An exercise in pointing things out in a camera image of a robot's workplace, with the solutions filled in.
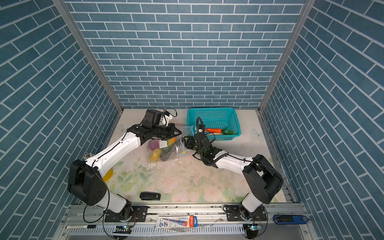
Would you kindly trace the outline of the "clear zip top bag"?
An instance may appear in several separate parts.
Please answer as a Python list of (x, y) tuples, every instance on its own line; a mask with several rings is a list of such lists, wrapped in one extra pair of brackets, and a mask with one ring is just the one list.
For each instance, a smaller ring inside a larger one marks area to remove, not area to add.
[(148, 144), (149, 144), (150, 140), (148, 140), (143, 145), (144, 149), (146, 150), (145, 156), (147, 157), (151, 168), (156, 166), (156, 165), (159, 165), (159, 164), (164, 165), (164, 164), (168, 164), (168, 163), (174, 162), (174, 161), (179, 162), (185, 156), (187, 156), (187, 154), (190, 154), (192, 152), (192, 150), (188, 150), (184, 147), (184, 145), (182, 143), (182, 137), (192, 136), (192, 134), (194, 133), (193, 127), (177, 126), (177, 128), (182, 131), (182, 134), (180, 136), (176, 137), (177, 140), (171, 147), (167, 147), (167, 141), (159, 140), (159, 142), (160, 142), (160, 148), (159, 149), (161, 149), (162, 151), (166, 151), (166, 152), (171, 151), (173, 153), (172, 157), (168, 161), (164, 162), (164, 161), (161, 161), (159, 159), (159, 161), (157, 161), (157, 162), (152, 162), (150, 160), (150, 155), (151, 155), (152, 151), (148, 148)]

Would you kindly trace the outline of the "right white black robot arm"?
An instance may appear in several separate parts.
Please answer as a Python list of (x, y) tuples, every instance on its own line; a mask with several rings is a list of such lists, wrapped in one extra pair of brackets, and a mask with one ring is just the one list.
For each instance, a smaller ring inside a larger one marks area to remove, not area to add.
[(243, 175), (250, 192), (239, 204), (241, 217), (249, 221), (262, 204), (269, 204), (280, 191), (283, 177), (263, 155), (246, 158), (232, 155), (212, 145), (203, 133), (182, 137), (184, 146), (199, 155), (198, 160), (206, 166), (225, 169)]

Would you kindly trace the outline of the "yellow toy potato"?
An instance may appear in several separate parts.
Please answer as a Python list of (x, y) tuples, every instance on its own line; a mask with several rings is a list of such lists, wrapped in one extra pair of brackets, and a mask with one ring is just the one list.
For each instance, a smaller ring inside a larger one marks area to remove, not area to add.
[(160, 156), (162, 154), (162, 150), (161, 149), (155, 149), (152, 151), (151, 155), (150, 155), (150, 160), (152, 162), (157, 162), (159, 161), (160, 159)]

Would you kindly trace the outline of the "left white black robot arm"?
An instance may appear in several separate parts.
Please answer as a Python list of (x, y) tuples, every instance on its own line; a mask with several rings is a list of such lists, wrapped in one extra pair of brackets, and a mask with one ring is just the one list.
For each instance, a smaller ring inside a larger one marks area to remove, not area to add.
[(175, 124), (133, 125), (114, 144), (87, 160), (75, 160), (69, 171), (68, 191), (88, 206), (98, 206), (117, 214), (119, 221), (131, 220), (132, 203), (112, 193), (103, 177), (131, 151), (148, 140), (170, 140), (182, 134)]

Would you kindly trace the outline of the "purple toy onion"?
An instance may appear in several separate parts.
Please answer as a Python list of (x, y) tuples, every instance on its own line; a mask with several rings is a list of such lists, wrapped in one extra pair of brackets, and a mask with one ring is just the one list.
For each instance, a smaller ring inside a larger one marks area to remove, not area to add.
[(151, 150), (151, 151), (154, 151), (156, 149), (159, 149), (160, 148), (160, 142), (159, 140), (150, 140), (149, 141), (149, 144), (148, 144), (148, 148)]

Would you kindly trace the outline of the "black toy avocado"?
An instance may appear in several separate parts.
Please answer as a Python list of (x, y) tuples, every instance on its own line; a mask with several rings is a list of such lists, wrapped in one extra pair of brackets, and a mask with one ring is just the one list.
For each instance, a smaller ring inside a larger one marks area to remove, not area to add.
[(173, 153), (171, 151), (162, 151), (162, 153), (160, 154), (160, 160), (161, 161), (168, 161), (171, 157), (172, 157)]

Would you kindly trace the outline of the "teal plastic basket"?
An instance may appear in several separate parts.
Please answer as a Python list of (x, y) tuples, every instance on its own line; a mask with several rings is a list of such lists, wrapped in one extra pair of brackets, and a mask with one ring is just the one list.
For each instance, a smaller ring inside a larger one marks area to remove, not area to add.
[(196, 133), (196, 119), (200, 117), (206, 129), (225, 129), (229, 128), (234, 132), (233, 135), (213, 134), (206, 132), (210, 140), (215, 138), (217, 141), (231, 141), (241, 135), (241, 127), (236, 111), (233, 108), (193, 108), (187, 112), (187, 126), (193, 127)]

